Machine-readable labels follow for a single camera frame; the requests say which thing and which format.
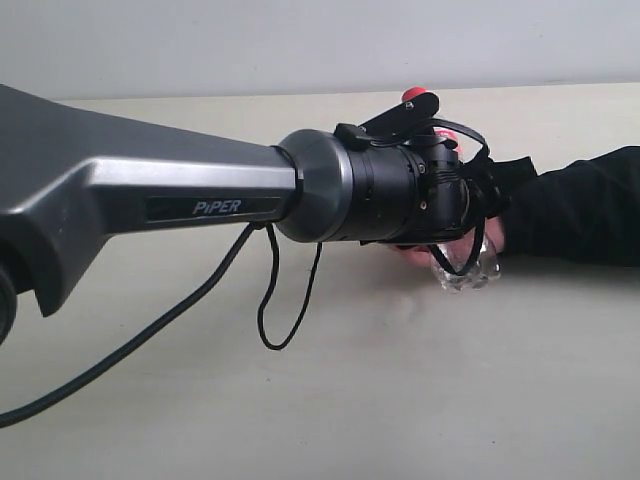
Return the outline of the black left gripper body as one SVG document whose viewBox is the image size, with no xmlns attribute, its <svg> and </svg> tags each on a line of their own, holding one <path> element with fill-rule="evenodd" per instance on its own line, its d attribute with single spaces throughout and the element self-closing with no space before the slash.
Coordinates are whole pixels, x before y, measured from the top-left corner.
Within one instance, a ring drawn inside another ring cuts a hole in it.
<svg viewBox="0 0 640 480">
<path fill-rule="evenodd" d="M 418 163 L 418 211 L 411 237 L 416 244 L 437 244 L 465 235 L 469 193 L 461 177 L 455 142 L 413 142 Z"/>
</svg>

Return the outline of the black-sleeved forearm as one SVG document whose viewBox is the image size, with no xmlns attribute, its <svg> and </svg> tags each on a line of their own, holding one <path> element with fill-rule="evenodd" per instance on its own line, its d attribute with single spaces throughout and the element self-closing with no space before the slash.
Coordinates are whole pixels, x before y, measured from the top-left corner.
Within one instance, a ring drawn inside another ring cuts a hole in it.
<svg viewBox="0 0 640 480">
<path fill-rule="evenodd" d="M 639 266 L 639 148 L 546 172 L 487 222 L 497 251 L 588 265 Z"/>
</svg>

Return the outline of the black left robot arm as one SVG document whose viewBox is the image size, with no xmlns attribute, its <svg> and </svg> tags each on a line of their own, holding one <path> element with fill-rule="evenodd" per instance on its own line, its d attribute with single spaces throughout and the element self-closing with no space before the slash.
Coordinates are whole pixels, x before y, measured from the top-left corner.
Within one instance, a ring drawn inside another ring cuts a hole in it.
<svg viewBox="0 0 640 480">
<path fill-rule="evenodd" d="M 301 242 L 461 237 L 471 187 L 432 94 L 333 132 L 247 143 L 1 89 L 1 330 L 33 291 L 58 311 L 113 236 L 273 224 Z"/>
</svg>

